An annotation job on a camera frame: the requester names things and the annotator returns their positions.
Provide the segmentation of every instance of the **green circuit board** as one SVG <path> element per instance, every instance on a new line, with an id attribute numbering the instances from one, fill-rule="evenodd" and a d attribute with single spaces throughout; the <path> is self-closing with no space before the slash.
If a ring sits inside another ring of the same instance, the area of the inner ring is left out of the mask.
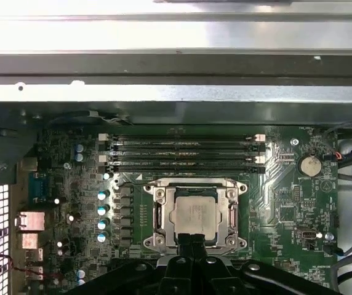
<path id="1" fill-rule="evenodd" d="M 162 178 L 226 178 L 246 184 L 247 192 L 238 197 L 238 235 L 247 246 L 226 256 L 235 264 L 258 259 L 329 287 L 329 268 L 337 261 L 326 251 L 337 244 L 337 161 L 320 134 L 316 127 L 268 126 L 44 130 L 35 178 L 47 186 L 45 199 L 68 200 L 47 214 L 47 228 L 40 234 L 42 242 L 52 241 L 45 249 L 47 267 L 65 273 L 65 280 L 50 288 L 74 288 L 81 269 L 87 281 L 123 261 L 160 257 L 144 245 L 153 235 L 155 218 L 153 196 L 144 187 Z M 336 147 L 336 134 L 326 140 Z M 84 147 L 79 161 L 77 145 Z M 111 195 L 99 200 L 98 192 L 105 190 Z M 114 201 L 121 190 L 129 198 L 124 206 Z M 106 204 L 110 211 L 98 216 L 98 207 Z M 79 220 L 69 222 L 68 215 L 77 211 Z M 97 236 L 103 231 L 97 223 L 104 217 L 111 222 L 100 243 Z M 55 242 L 64 237 L 72 251 L 59 256 Z"/>

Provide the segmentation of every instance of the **red wire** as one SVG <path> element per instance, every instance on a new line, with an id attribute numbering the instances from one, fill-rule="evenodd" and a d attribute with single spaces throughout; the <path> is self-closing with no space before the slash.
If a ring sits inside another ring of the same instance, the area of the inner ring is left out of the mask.
<path id="1" fill-rule="evenodd" d="M 48 273 L 48 274 L 46 274 L 46 273 L 36 272 L 35 270 L 31 270 L 31 269 L 18 268 L 16 266 L 14 266 L 14 260 L 9 255 L 0 254 L 0 258 L 7 258 L 9 260 L 10 269 L 17 270 L 19 272 L 26 272 L 26 273 L 33 273 L 35 275 L 42 275 L 44 278 L 49 278 L 49 277 L 50 278 L 62 278 L 62 274 L 60 274 L 60 273 Z"/>
<path id="2" fill-rule="evenodd" d="M 342 156 L 341 153 L 336 152 L 335 155 L 336 155 L 336 158 L 337 158 L 338 160 L 342 160 L 342 159 L 343 159 L 343 156 Z"/>

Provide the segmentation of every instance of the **motherboard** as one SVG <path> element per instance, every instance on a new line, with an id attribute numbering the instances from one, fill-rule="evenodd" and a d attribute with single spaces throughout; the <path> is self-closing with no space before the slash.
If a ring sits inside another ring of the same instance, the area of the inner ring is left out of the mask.
<path id="1" fill-rule="evenodd" d="M 262 262 L 330 287 L 337 261 L 336 134 L 317 127 L 131 125 L 44 130 L 30 174 L 45 211 L 44 270 L 68 291 L 204 234 L 235 267 Z"/>

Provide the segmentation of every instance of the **cpu socket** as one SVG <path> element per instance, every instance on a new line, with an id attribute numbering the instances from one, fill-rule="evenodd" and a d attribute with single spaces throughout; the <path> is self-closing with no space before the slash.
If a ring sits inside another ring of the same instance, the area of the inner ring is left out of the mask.
<path id="1" fill-rule="evenodd" d="M 247 185 L 228 178 L 161 178 L 144 190 L 153 195 L 154 234 L 145 247 L 175 254 L 177 235 L 204 234 L 208 254 L 244 249 L 238 237 L 238 198 Z"/>

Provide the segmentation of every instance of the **silver metal frame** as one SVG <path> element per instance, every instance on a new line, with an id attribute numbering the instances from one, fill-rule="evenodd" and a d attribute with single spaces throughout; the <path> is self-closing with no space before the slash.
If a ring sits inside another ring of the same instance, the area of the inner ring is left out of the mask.
<path id="1" fill-rule="evenodd" d="M 352 1 L 18 3 L 0 6 L 1 54 L 352 54 Z"/>
<path id="2" fill-rule="evenodd" d="M 153 195 L 154 203 L 161 206 L 161 229 L 157 230 L 152 237 L 145 239 L 143 245 L 163 254 L 177 252 L 174 240 L 175 224 L 170 220 L 170 214 L 175 210 L 177 187 L 193 187 L 186 186 L 188 184 L 202 184 L 205 186 L 200 186 L 200 188 L 215 187 L 217 190 L 216 210 L 221 214 L 221 218 L 217 220 L 215 246 L 207 246 L 207 252 L 225 254 L 247 247 L 247 242 L 238 237 L 238 198 L 246 193 L 248 188 L 244 183 L 226 178 L 161 178 L 144 186 L 144 190 Z M 158 228 L 155 211 L 153 228 Z"/>

